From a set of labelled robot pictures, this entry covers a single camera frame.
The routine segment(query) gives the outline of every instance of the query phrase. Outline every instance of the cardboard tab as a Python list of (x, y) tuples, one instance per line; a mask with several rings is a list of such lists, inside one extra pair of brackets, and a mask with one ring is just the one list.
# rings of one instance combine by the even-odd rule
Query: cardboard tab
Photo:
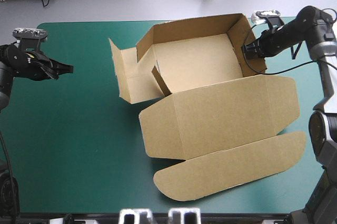
[(128, 89), (127, 78), (125, 74), (125, 67), (123, 62), (123, 56), (121, 50), (109, 39), (111, 50), (112, 50), (112, 58), (114, 62), (115, 75), (118, 80), (118, 88), (120, 90), (120, 97), (131, 103), (130, 92)]
[(156, 79), (160, 89), (162, 90), (163, 94), (165, 96), (168, 96), (168, 95), (172, 94), (171, 91), (169, 90), (169, 88), (167, 87), (165, 81), (163, 80), (162, 76), (160, 75), (157, 67), (153, 67), (151, 72), (152, 72), (154, 78)]
[(195, 200), (289, 169), (302, 157), (305, 143), (304, 132), (275, 136), (168, 167), (153, 180), (171, 199)]
[(188, 160), (273, 137), (299, 114), (292, 78), (258, 75), (173, 93), (143, 110), (140, 123), (149, 156), (177, 158), (180, 144), (179, 159)]

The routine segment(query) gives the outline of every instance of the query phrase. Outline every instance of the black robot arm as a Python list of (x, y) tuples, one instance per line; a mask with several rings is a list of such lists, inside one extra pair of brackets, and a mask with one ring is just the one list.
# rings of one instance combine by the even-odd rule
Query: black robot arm
[(317, 161), (324, 173), (305, 208), (289, 214), (285, 223), (332, 224), (337, 218), (337, 42), (335, 19), (313, 6), (303, 8), (285, 25), (273, 25), (277, 16), (264, 17), (269, 30), (242, 50), (246, 59), (273, 57), (305, 41), (310, 58), (317, 62), (324, 98), (314, 106), (309, 133)]
[(0, 110), (9, 103), (14, 77), (40, 81), (58, 79), (65, 73), (72, 73), (73, 66), (48, 58), (41, 50), (41, 42), (46, 41), (47, 31), (42, 29), (17, 28), (13, 36), (14, 44), (0, 46)]

